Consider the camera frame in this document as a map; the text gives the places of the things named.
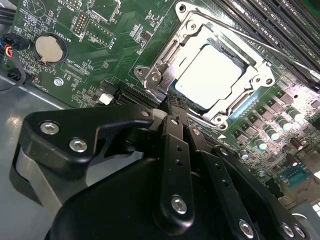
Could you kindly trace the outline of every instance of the cpu socket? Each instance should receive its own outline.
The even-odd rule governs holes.
[[[180,1],[180,25],[151,66],[135,76],[158,102],[169,90],[190,102],[189,116],[217,130],[260,87],[271,87],[271,64],[232,31],[214,23],[207,9]]]

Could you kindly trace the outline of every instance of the connector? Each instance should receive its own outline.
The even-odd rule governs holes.
[[[10,45],[13,50],[17,51],[29,48],[31,42],[29,39],[25,39],[14,32],[3,35],[0,40],[4,44]]]

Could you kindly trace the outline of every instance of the green circuit board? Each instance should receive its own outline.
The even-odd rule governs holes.
[[[30,49],[15,51],[14,54],[20,58],[25,71],[32,76],[32,85],[75,108],[94,107],[97,104],[94,96],[105,82],[112,84],[121,82],[148,96],[142,84],[136,79],[133,69],[137,65],[150,66],[175,32],[180,24],[175,12],[177,2],[176,0],[22,0],[17,6],[12,31],[30,39],[32,43],[42,34],[53,33],[66,43],[67,56],[62,62],[43,65],[35,58],[33,44]],[[185,2],[204,7],[217,19],[223,19],[229,25],[241,29],[239,23],[226,14],[222,1]],[[224,2],[234,4],[236,1]],[[319,31],[312,23],[303,17],[301,21],[314,38],[320,39]],[[286,27],[285,31],[290,34],[288,31],[293,30]],[[282,39],[281,36],[278,40],[276,37],[271,38],[269,35],[268,37],[275,41]],[[315,54],[312,44],[309,46],[309,42],[304,42],[300,37],[295,41],[311,56],[311,64],[320,65],[319,55]],[[302,85],[299,79],[268,51],[252,42],[249,44],[272,63],[276,84],[270,88],[259,88],[231,116],[228,120],[229,128],[225,131],[204,127],[192,119],[190,123],[232,150],[239,152],[245,149],[251,153],[246,164],[257,176],[261,170],[265,172],[260,176],[262,182],[274,176],[281,181],[281,173],[290,169],[290,166],[285,164],[285,156],[289,153],[295,155],[298,152],[288,144],[291,138],[303,139],[307,145],[319,147],[320,132],[312,123],[320,117],[320,110],[311,104],[320,101],[320,97]],[[283,47],[283,50],[292,57],[298,56],[289,48]],[[4,68],[10,67],[10,61],[5,59]],[[54,84],[56,78],[62,79],[64,84],[56,86]],[[290,104],[278,97],[282,92],[292,98]],[[268,105],[270,101],[278,103],[283,110],[274,111]],[[244,124],[249,123],[253,115],[258,116],[261,108],[270,111],[275,118],[265,120],[262,129],[254,127],[256,134],[248,137],[246,142],[239,141],[235,133]],[[305,115],[303,123],[294,122],[289,117],[288,110],[291,108]],[[293,123],[293,128],[290,131],[283,131],[277,124],[279,118]],[[264,132],[271,127],[280,134],[280,140],[277,142],[272,141]],[[255,140],[258,138],[267,143],[267,150],[261,151],[257,148]]]

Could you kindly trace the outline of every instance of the motherboard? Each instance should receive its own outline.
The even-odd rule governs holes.
[[[290,191],[313,181],[310,158],[320,162],[316,79],[214,22],[319,71],[319,18],[301,2],[21,0],[16,12],[12,32],[31,44],[14,55],[36,88],[75,108],[156,108],[174,92],[189,106],[190,125],[209,144],[238,153],[266,186],[280,186],[274,194],[284,205],[297,199]],[[3,68],[13,69],[8,58]]]

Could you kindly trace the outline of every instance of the black plastic bracket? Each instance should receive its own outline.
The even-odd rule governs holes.
[[[223,160],[245,208],[257,222],[260,232],[266,239],[311,239],[304,226],[240,163],[234,154],[220,145],[215,146],[212,153]],[[303,231],[305,237],[299,234],[297,227]]]
[[[57,174],[69,179],[80,178],[98,154],[99,139],[106,139],[110,144],[121,130],[148,128],[153,120],[151,112],[140,105],[36,112],[24,119],[19,144],[29,158]],[[44,133],[41,124],[46,122],[56,124],[59,131]],[[84,141],[87,149],[72,150],[69,143],[73,139]]]
[[[183,234],[195,219],[189,145],[183,139],[183,125],[173,116],[162,122],[159,160],[160,186],[156,190],[153,217],[171,236]]]
[[[221,207],[229,231],[224,239],[258,240],[259,236],[222,160],[210,154],[204,136],[193,127],[186,129],[192,159],[196,159],[202,175],[210,179],[212,190]]]

